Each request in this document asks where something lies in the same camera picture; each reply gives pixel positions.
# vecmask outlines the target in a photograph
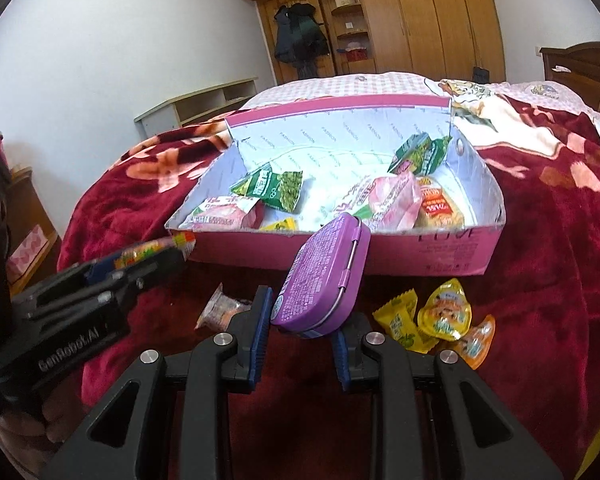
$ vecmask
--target metal screw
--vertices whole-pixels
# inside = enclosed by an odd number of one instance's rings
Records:
[[[458,354],[453,350],[443,350],[442,352],[440,352],[440,360],[443,363],[452,365],[458,362]]]
[[[214,343],[216,343],[218,346],[228,345],[233,340],[234,336],[228,334],[227,332],[222,332],[214,336]]]
[[[365,339],[370,345],[381,345],[384,343],[384,334],[379,332],[369,332],[365,335]]]
[[[156,350],[145,350],[140,354],[140,360],[146,365],[155,363],[158,357],[160,357],[160,354]]]
[[[109,301],[111,301],[112,298],[113,298],[112,292],[110,290],[105,290],[100,295],[98,295],[98,304],[104,305],[106,303],[109,303]]]

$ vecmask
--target candy wrapper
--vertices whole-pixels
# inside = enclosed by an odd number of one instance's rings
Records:
[[[253,196],[280,211],[292,213],[300,199],[302,171],[273,173],[265,164],[231,187],[231,192],[241,196]]]
[[[495,333],[496,320],[489,314],[480,325],[471,327],[458,341],[447,343],[446,348],[458,352],[472,370],[476,370],[487,357]]]
[[[195,208],[180,229],[190,231],[234,231],[257,229],[262,223],[264,206],[248,196],[217,196],[207,198]]]
[[[426,354],[438,339],[422,332],[413,322],[418,297],[412,289],[393,298],[373,313],[374,319],[393,339],[407,350]]]
[[[191,254],[191,251],[195,245],[196,237],[193,233],[178,233],[172,237],[158,238],[157,240],[152,240],[150,242],[125,249],[113,261],[113,267],[115,269],[122,269],[123,267],[136,264],[140,260],[144,260],[158,251],[166,249],[167,247],[179,248],[182,251],[182,256],[186,260]]]
[[[440,285],[418,313],[420,330],[446,341],[457,341],[470,326],[471,305],[455,278]]]
[[[395,152],[389,165],[389,173],[411,171],[417,176],[433,173],[445,160],[450,141],[451,136],[431,140],[425,133],[413,134]]]
[[[422,194],[412,173],[366,176],[353,186],[333,211],[360,218],[371,232],[396,232],[413,228]]]
[[[214,332],[225,332],[235,314],[250,309],[251,301],[234,300],[234,298],[224,295],[222,283],[220,283],[200,314],[196,329],[208,326]]]
[[[284,220],[278,220],[277,222],[273,222],[273,224],[266,225],[261,227],[261,231],[296,231],[298,225],[296,224],[296,220],[289,216]]]
[[[464,215],[449,198],[445,190],[430,176],[418,179],[422,191],[422,205],[416,227],[448,229],[464,226]]]

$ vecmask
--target wardrobe door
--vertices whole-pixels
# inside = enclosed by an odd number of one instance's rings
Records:
[[[500,22],[493,0],[465,0],[474,33],[476,65],[490,72],[492,83],[505,80]]]
[[[378,73],[412,72],[400,0],[361,0]]]
[[[471,81],[475,51],[469,14],[464,0],[433,0],[445,53],[446,77]]]
[[[400,0],[413,71],[439,80],[446,76],[445,54],[433,0]]]

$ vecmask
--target yellow snack packet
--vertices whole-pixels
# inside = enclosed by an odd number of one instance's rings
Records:
[[[295,231],[297,228],[296,220],[289,216],[284,220],[278,220],[277,222],[273,222],[273,224],[265,225],[261,227],[261,231]]]
[[[458,341],[470,326],[471,305],[455,278],[434,290],[418,313],[420,330],[445,341]]]
[[[480,325],[471,327],[458,341],[446,343],[446,348],[458,352],[471,369],[476,370],[487,357],[495,333],[496,320],[489,314]]]
[[[417,305],[418,296],[411,289],[380,307],[373,316],[384,331],[404,348],[426,354],[438,343],[438,339],[423,333],[413,322]]]

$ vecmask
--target white box liner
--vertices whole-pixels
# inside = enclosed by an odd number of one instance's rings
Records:
[[[500,187],[462,133],[450,124],[447,107],[316,111],[241,124],[230,131],[235,142],[200,178],[166,223],[167,229],[177,230],[204,200],[231,194],[235,182],[270,162],[277,173],[304,172],[294,217],[298,232],[314,232],[363,176],[385,174],[395,150],[416,132],[433,138],[451,134],[446,161],[431,176],[460,208],[465,227],[504,224]],[[263,225],[288,216],[267,208]],[[426,232],[432,230],[408,231]]]

